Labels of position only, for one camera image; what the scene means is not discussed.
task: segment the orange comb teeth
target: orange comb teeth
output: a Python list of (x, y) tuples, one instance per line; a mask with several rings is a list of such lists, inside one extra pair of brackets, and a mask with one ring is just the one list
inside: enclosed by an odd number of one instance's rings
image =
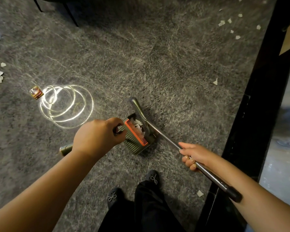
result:
[(134, 124), (129, 119), (126, 120), (125, 124), (128, 127), (128, 129), (130, 129), (130, 131), (134, 134), (134, 136), (140, 142), (140, 144), (142, 144), (142, 146), (145, 147), (148, 144), (148, 142), (143, 137), (143, 135), (134, 127)]

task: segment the person's left arm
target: person's left arm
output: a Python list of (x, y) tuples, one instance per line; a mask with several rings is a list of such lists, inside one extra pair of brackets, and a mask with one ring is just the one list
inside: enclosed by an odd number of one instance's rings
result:
[(114, 136), (119, 118), (94, 120), (76, 133), (72, 151), (0, 209), (0, 231), (52, 231), (68, 200), (93, 165), (125, 139)]

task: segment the black pants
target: black pants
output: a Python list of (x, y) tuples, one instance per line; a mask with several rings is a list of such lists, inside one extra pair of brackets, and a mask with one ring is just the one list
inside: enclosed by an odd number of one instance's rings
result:
[(106, 213), (98, 232), (105, 231), (185, 231), (174, 217), (160, 189), (143, 181), (135, 190), (134, 202), (116, 202)]

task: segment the small red and yellow box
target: small red and yellow box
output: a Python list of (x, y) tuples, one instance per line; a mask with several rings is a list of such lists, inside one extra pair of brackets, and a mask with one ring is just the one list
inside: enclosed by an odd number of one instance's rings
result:
[(35, 100), (38, 100), (40, 97), (44, 95), (42, 90), (38, 86), (33, 87), (31, 90), (29, 90), (32, 97), (35, 98)]

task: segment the forearm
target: forearm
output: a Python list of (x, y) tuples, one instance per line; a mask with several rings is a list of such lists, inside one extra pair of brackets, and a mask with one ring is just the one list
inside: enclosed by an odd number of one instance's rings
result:
[(208, 167), (243, 195), (241, 203), (233, 203), (256, 232), (290, 231), (289, 205), (219, 156)]
[(0, 209), (0, 231), (37, 230), (53, 225), (69, 198), (96, 163), (89, 155), (71, 152), (46, 174)]

